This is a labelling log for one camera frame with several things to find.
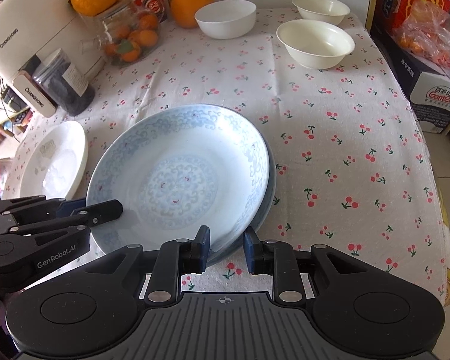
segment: silver pin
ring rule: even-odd
[[[303,295],[296,291],[284,291],[278,296],[281,300],[287,303],[300,302]]]
[[[171,297],[171,294],[166,291],[154,291],[148,294],[148,299],[156,303],[166,302]]]

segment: clear plastic bag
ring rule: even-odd
[[[450,15],[438,5],[415,0],[394,35],[400,47],[450,69]]]

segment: white appliance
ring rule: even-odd
[[[91,80],[105,61],[96,50],[82,55],[79,44],[95,36],[68,0],[4,0],[0,3],[0,74],[25,102],[50,117],[55,105],[23,67],[34,55],[43,61],[61,48]]]

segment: tablecloth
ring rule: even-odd
[[[162,26],[162,44],[128,68],[106,68],[92,82],[96,98],[73,118],[87,134],[89,158],[77,192],[84,196],[105,150],[144,117],[181,104],[218,104],[240,112],[269,142],[276,160],[274,202],[258,235],[297,250],[326,243],[414,282],[442,302],[450,242],[443,225],[428,150],[387,63],[354,15],[340,27],[356,42],[328,70],[298,65],[276,38],[299,19],[294,9],[261,9],[247,35],[213,40],[199,28]],[[17,150],[5,198],[17,196],[31,151],[63,110],[36,116]],[[101,255],[92,250],[57,275]],[[184,290],[270,290],[269,276],[247,273],[243,251]]]

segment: plastic jar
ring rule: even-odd
[[[95,97],[95,89],[62,49],[50,54],[32,76],[39,87],[71,116],[81,114]]]
[[[132,0],[119,0],[95,16],[94,21],[99,31],[94,44],[113,65],[127,66],[140,61],[159,44],[157,16],[146,7],[137,7]]]

